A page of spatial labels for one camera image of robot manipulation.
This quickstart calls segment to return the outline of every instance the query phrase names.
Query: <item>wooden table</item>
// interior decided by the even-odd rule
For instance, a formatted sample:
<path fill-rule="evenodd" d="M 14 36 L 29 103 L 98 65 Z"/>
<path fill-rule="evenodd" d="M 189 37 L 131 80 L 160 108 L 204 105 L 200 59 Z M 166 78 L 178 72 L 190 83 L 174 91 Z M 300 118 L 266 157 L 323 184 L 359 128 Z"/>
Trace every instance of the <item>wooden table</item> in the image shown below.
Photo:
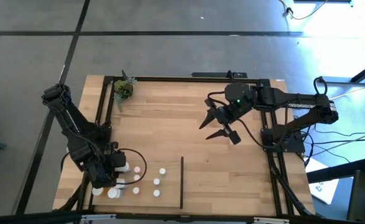
<path fill-rule="evenodd" d="M 89 75 L 79 109 L 94 121 L 104 76 Z M 270 80 L 271 86 L 286 91 L 283 80 Z M 242 142 L 233 145 L 228 138 L 205 138 L 220 129 L 212 122 L 198 130 L 206 116 L 204 100 L 211 91 L 222 91 L 226 83 L 138 82 L 133 96 L 123 102 L 120 113 L 114 105 L 111 116 L 112 139 L 120 147 L 140 151 L 148 161 L 179 161 L 184 156 L 183 209 L 170 207 L 95 206 L 96 212 L 274 216 L 270 170 L 267 155 L 256 145 L 240 123 L 237 130 Z M 224 100 L 224 96 L 215 96 Z M 108 100 L 105 98 L 103 117 Z M 278 123 L 284 122 L 284 109 L 276 111 Z M 260 140 L 259 111 L 242 117 Z M 305 207 L 314 213 L 303 162 L 293 153 L 285 153 L 289 184 Z M 81 183 L 83 174 L 68 157 L 59 181 L 54 208 L 62 206 Z M 282 210 L 286 210 L 283 189 L 279 186 Z M 88 196 L 84 205 L 88 205 Z"/>

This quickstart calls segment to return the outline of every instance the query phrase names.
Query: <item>small white cylinder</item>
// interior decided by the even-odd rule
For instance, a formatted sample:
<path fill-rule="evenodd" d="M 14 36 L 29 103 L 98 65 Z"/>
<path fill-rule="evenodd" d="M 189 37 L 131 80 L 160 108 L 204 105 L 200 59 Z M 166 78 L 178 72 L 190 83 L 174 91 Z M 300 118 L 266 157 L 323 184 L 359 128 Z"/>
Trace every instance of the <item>small white cylinder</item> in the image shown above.
<path fill-rule="evenodd" d="M 126 162 L 126 165 L 124 167 L 116 167 L 115 171 L 123 172 L 123 173 L 130 172 L 131 171 L 130 165 L 128 165 L 128 162 Z"/>
<path fill-rule="evenodd" d="M 111 188 L 108 191 L 108 197 L 109 198 L 122 198 L 123 197 L 123 191 L 116 188 Z"/>
<path fill-rule="evenodd" d="M 154 190 L 153 191 L 153 196 L 159 197 L 160 196 L 160 190 Z"/>
<path fill-rule="evenodd" d="M 154 185 L 159 185 L 159 184 L 160 184 L 160 180 L 159 180 L 158 178 L 155 178 L 155 179 L 153 180 L 153 184 L 154 184 Z"/>
<path fill-rule="evenodd" d="M 164 175 L 166 173 L 166 169 L 165 168 L 160 168 L 159 173 Z"/>
<path fill-rule="evenodd" d="M 102 192 L 103 192 L 103 188 L 102 188 L 102 187 L 101 187 L 101 188 L 99 188 L 99 189 L 93 188 L 93 189 L 91 190 L 91 193 L 92 193 L 94 196 L 98 196 L 98 195 L 102 194 Z"/>
<path fill-rule="evenodd" d="M 138 187 L 133 188 L 133 193 L 138 194 L 140 192 L 140 189 Z"/>
<path fill-rule="evenodd" d="M 140 178 L 141 178 L 140 175 L 138 174 L 134 175 L 134 181 L 139 180 Z"/>
<path fill-rule="evenodd" d="M 117 178 L 116 179 L 116 183 L 125 183 L 126 180 L 122 179 L 122 178 Z M 125 184 L 116 184 L 116 186 L 114 186 L 114 188 L 116 189 L 125 189 L 127 187 L 127 185 Z"/>
<path fill-rule="evenodd" d="M 137 174 L 141 171 L 141 168 L 140 167 L 134 167 L 134 172 Z"/>

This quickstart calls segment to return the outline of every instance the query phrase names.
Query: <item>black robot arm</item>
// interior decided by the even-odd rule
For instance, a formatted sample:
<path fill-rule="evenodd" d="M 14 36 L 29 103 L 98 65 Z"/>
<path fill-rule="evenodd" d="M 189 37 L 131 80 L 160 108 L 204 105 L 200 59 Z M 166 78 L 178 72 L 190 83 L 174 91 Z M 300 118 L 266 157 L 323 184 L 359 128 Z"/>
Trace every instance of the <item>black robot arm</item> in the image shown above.
<path fill-rule="evenodd" d="M 244 83 L 228 84 L 224 91 L 217 92 L 225 95 L 229 104 L 212 99 L 210 93 L 205 100 L 206 105 L 210 108 L 207 110 L 207 116 L 200 128 L 203 128 L 214 119 L 217 120 L 223 129 L 210 135 L 207 139 L 225 136 L 229 137 L 233 144 L 240 142 L 236 131 L 231 130 L 230 124 L 240 119 L 250 110 L 275 111 L 279 108 L 297 108 L 309 109 L 309 112 L 295 119 L 286 125 L 277 124 L 272 129 L 265 131 L 263 139 L 266 146 L 274 146 L 281 138 L 287 138 L 289 135 L 299 132 L 316 123 L 332 124 L 338 120 L 338 112 L 332 101 L 325 94 L 302 95 L 284 93 L 277 88 L 264 86 L 249 86 Z"/>
<path fill-rule="evenodd" d="M 80 171 L 87 172 L 93 187 L 112 187 L 126 164 L 123 152 L 116 151 L 117 142 L 109 142 L 111 126 L 88 122 L 72 103 L 69 87 L 57 84 L 44 91 L 43 104 L 55 114 L 62 134 L 68 139 L 70 158 Z"/>

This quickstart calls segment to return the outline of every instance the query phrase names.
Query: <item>small potted plant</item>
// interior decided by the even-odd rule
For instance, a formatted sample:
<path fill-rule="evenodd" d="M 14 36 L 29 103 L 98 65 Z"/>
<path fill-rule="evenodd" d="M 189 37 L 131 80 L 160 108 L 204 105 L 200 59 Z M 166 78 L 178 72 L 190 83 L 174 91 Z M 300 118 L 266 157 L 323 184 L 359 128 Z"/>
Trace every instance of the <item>small potted plant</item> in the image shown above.
<path fill-rule="evenodd" d="M 115 95 L 114 99 L 116 104 L 118 105 L 118 109 L 120 112 L 123 112 L 123 108 L 121 107 L 121 103 L 123 100 L 130 98 L 133 94 L 134 85 L 137 80 L 134 77 L 128 77 L 125 71 L 121 71 L 123 75 L 122 80 L 117 80 L 115 82 Z"/>

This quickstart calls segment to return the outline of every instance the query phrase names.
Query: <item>concrete floor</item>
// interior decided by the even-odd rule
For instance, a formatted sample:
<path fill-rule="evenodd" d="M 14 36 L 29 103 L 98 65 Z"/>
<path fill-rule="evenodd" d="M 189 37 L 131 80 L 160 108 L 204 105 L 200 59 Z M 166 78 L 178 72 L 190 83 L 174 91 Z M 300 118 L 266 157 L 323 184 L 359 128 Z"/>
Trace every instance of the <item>concrete floor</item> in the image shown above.
<path fill-rule="evenodd" d="M 73 31 L 83 2 L 0 1 L 0 30 Z M 315 7 L 312 3 L 287 4 L 298 17 Z M 250 78 L 285 79 L 292 93 L 314 93 L 315 77 L 353 76 L 365 68 L 365 29 L 358 19 L 358 7 L 327 3 L 302 21 L 284 18 L 282 13 L 278 0 L 91 1 L 83 30 L 301 31 L 305 37 L 80 37 L 66 84 L 78 104 L 86 75 L 120 75 L 121 69 L 133 76 L 190 76 L 192 72 L 236 70 L 247 72 Z M 14 211 L 44 121 L 46 108 L 40 96 L 58 81 L 71 39 L 0 37 L 0 141 L 8 145 L 0 151 L 0 215 Z M 330 85 L 328 95 L 356 88 Z M 319 125 L 320 131 L 365 131 L 365 90 L 335 103 L 339 121 Z M 314 132 L 312 135 L 318 142 L 343 139 Z M 54 122 L 27 212 L 50 211 L 65 146 L 66 139 Z M 333 152 L 350 161 L 362 159 L 365 142 Z M 328 166 L 346 162 L 328 153 L 315 158 Z M 316 211 L 328 218 L 345 219 L 351 182 L 339 181 L 332 205 L 315 199 Z"/>

